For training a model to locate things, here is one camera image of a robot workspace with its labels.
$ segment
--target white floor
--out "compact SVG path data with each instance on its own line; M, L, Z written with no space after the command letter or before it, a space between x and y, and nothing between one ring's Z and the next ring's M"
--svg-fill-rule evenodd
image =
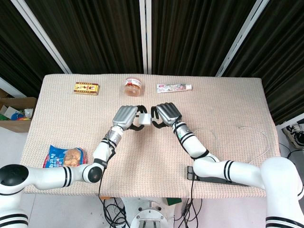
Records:
M0 127L0 167L19 163L26 137L27 133L14 133ZM200 200L195 200L195 206L199 208ZM29 216L30 228L109 227L96 197L24 194L21 207ZM176 207L176 218L180 217L181 207L182 204ZM204 199L199 227L261 228L265 227L265 214L265 198Z

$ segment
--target shoe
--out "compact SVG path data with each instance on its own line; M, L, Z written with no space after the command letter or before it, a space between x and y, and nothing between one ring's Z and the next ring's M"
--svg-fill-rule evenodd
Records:
M295 148L297 149L304 148L304 131L298 123L287 126L282 130Z

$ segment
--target plastic jar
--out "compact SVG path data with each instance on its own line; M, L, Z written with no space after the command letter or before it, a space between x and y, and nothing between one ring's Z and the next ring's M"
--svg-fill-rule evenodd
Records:
M124 82L124 92L128 96L140 96L142 82L139 78L128 77Z

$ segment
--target robotic hand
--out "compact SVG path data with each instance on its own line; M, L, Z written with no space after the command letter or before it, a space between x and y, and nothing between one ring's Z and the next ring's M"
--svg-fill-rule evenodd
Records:
M141 130L144 126L133 125L138 112L147 113L144 106L122 106L117 111L113 126L93 153L94 162L78 167L33 168L11 164L0 169L0 227L26 228L28 217L19 208L23 189L33 184L39 190L68 187L75 181L96 183L100 181L108 161L115 155L115 149L123 132Z
M299 199L304 187L294 164L286 158L266 159L261 167L237 161L219 161L212 155L181 121L182 115L173 103L164 103L151 108L157 128L173 128L183 149L194 160L193 171L199 177L215 177L227 181L264 189L267 196L266 227L304 228L304 215Z

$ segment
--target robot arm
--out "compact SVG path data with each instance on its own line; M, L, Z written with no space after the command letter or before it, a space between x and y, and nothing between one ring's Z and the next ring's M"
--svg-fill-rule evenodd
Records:
M19 208L23 189L33 184L39 190L64 188L75 181L96 183L100 181L108 161L115 154L123 132L141 130L134 126L137 112L147 112L144 106L122 106L108 131L93 153L94 162L78 167L33 168L11 164L0 169L0 227L26 228L28 217Z
M194 160L193 170L200 177L217 177L264 189L267 197L266 227L304 228L304 215L298 200L304 195L303 184L294 164L286 158L273 157L262 166L237 161L219 161L181 121L181 114L172 103L152 107L157 128L169 126L183 149Z

